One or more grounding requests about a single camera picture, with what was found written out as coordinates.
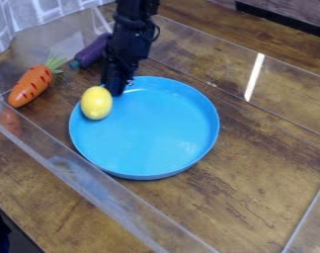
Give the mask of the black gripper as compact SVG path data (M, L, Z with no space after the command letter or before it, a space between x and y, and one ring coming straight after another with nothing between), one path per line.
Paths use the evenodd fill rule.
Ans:
M160 28L152 21L159 5L160 0L116 0L100 77L112 97L119 97L133 81L133 70L139 61L148 57L151 44L160 35ZM117 62L131 69L119 67Z

